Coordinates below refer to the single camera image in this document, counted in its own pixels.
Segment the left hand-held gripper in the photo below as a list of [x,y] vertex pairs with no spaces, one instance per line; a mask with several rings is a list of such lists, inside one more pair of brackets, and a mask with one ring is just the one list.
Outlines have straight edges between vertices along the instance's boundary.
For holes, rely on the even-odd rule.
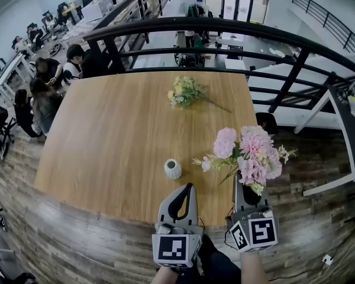
[[[202,245],[204,229],[198,225],[198,203],[193,183],[173,191],[159,208],[156,233],[152,235],[153,260],[162,267],[191,268]],[[189,224],[174,227],[168,222]]]

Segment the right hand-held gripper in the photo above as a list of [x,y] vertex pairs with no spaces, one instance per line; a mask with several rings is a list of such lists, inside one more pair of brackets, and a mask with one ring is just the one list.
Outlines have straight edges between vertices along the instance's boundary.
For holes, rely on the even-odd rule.
[[229,220],[229,233],[234,248],[240,252],[261,251],[278,243],[278,220],[269,207],[267,190],[258,196],[241,182],[241,173],[234,176],[234,212]]

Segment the white ribbed vase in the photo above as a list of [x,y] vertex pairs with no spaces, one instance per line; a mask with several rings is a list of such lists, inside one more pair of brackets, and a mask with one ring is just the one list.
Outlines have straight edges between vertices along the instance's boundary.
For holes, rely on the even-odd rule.
[[169,179],[177,180],[182,175],[182,167],[175,159],[168,159],[164,164],[164,171]]

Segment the pink flowers bunch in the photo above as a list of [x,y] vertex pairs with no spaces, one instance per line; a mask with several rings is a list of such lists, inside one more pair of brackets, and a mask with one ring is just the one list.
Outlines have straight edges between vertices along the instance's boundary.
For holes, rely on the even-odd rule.
[[282,167],[291,156],[296,156],[295,149],[275,147],[259,125],[243,126],[239,133],[225,127],[218,131],[212,153],[201,160],[193,158],[192,164],[200,166],[203,172],[227,169],[224,180],[240,172],[237,182],[261,196],[267,181],[282,174]]

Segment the yellow flowers bunch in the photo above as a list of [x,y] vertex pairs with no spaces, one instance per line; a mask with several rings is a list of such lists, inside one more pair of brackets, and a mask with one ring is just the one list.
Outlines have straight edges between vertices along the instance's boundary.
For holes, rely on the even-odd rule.
[[187,76],[177,76],[173,82],[173,89],[168,91],[167,98],[172,108],[186,108],[193,101],[202,100],[231,113],[231,111],[213,101],[206,93],[206,87],[197,79]]

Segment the person's right forearm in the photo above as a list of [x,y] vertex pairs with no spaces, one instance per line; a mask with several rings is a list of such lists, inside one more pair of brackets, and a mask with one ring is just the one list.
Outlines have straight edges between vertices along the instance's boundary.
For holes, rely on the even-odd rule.
[[258,251],[241,253],[241,284],[269,284]]

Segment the person's left forearm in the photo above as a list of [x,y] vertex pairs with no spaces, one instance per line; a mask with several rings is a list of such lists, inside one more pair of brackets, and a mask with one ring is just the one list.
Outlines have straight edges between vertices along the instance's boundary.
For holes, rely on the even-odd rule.
[[179,274],[169,267],[161,267],[150,284],[176,284]]

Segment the person's black trousers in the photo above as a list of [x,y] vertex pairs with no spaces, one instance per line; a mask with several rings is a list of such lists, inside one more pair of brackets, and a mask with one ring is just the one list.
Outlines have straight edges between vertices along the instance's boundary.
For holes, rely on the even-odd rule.
[[204,274],[194,266],[179,275],[176,284],[241,284],[241,269],[217,250],[206,234],[202,237],[198,256]]

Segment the wooden table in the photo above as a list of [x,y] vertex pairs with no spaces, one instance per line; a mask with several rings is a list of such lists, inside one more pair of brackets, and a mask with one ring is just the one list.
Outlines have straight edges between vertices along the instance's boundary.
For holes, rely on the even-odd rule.
[[[34,186],[69,205],[122,220],[153,223],[178,187],[193,183],[206,225],[222,226],[232,207],[226,170],[192,164],[210,153],[217,132],[256,125],[246,77],[189,72],[207,86],[205,101],[172,108],[167,93],[178,72],[128,73],[73,83],[48,133]],[[169,179],[168,159],[182,175]]]

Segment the metal desk stand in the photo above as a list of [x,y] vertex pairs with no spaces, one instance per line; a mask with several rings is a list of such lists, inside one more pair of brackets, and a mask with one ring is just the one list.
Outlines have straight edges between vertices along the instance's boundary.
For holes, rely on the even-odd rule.
[[353,94],[355,89],[355,79],[352,81],[351,85],[345,90],[337,91],[337,98],[342,104],[348,104],[348,97]]

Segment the white long table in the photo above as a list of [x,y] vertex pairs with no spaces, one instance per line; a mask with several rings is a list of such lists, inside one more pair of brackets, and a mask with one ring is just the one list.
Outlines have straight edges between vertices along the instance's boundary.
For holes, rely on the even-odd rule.
[[268,54],[276,57],[293,56],[294,51],[284,43],[244,34],[222,33],[216,42],[223,47],[240,49],[253,53]]

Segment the black metal railing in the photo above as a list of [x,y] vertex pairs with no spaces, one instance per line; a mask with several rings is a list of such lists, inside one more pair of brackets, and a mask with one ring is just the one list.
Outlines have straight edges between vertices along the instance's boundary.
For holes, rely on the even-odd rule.
[[317,20],[341,44],[348,53],[355,53],[355,33],[336,16],[313,0],[292,0],[306,14]]
[[[236,45],[234,50],[209,49],[209,48],[186,48],[186,47],[162,47],[158,49],[130,50],[119,49],[115,44],[117,37],[129,37],[135,34],[183,31],[188,29],[198,31],[222,31],[255,36],[264,40],[277,41],[282,44],[295,46],[300,49],[297,57],[287,59],[275,57],[268,54],[245,51],[241,46]],[[335,89],[338,93],[344,93],[347,88],[355,89],[355,63],[345,56],[326,48],[314,41],[301,36],[279,30],[277,28],[263,25],[250,24],[234,20],[200,18],[200,17],[167,17],[154,18],[149,20],[138,20],[124,24],[115,24],[111,27],[99,27],[84,36],[84,41],[95,53],[97,58],[102,59],[98,42],[105,44],[104,51],[110,58],[109,70],[115,74],[140,73],[140,72],[166,72],[166,71],[204,71],[219,72],[219,68],[205,67],[197,63],[197,56],[206,54],[215,55],[236,55],[254,60],[266,60],[276,64],[289,65],[288,74],[275,74],[258,70],[247,69],[223,69],[225,73],[243,74],[244,76],[256,77],[268,80],[278,80],[283,84],[279,89],[272,89],[267,86],[251,86],[252,92],[273,95],[272,99],[254,99],[256,105],[267,106],[268,112],[273,113],[278,107],[311,109],[311,102],[318,103],[320,96],[329,89]],[[189,66],[172,67],[141,67],[135,69],[132,65],[126,67],[123,63],[125,58],[153,55],[177,55],[181,54],[190,57],[192,62]]]

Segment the checkered cloth counter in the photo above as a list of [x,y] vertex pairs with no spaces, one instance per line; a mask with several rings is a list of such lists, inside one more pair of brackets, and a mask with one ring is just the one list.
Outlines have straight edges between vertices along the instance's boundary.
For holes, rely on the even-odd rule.
[[106,27],[108,25],[114,25],[119,23],[124,23],[129,21],[132,18],[139,19],[141,14],[139,10],[138,0],[133,0],[128,6],[126,6],[116,17],[109,19],[106,22],[106,19],[109,14],[114,10],[119,8],[127,0],[116,0],[114,9],[104,15],[101,19],[87,22],[84,18],[80,20],[72,29],[68,31],[67,34],[60,40],[60,44],[64,49],[67,49],[71,44],[79,43],[83,41],[83,37],[95,29]]

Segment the white microwave oven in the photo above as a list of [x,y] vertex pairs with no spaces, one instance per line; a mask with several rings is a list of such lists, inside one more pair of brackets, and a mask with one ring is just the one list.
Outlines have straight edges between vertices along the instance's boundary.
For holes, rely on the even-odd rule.
[[112,0],[94,0],[82,9],[82,14],[87,22],[101,19],[114,9]]

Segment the white desk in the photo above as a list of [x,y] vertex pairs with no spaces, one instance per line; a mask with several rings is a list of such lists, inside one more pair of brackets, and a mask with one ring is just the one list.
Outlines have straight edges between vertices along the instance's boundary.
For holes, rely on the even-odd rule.
[[0,96],[10,101],[13,101],[15,97],[15,92],[8,85],[12,72],[16,72],[23,82],[27,81],[27,76],[30,78],[35,77],[34,71],[31,70],[29,62],[26,61],[24,55],[17,53],[0,72]]

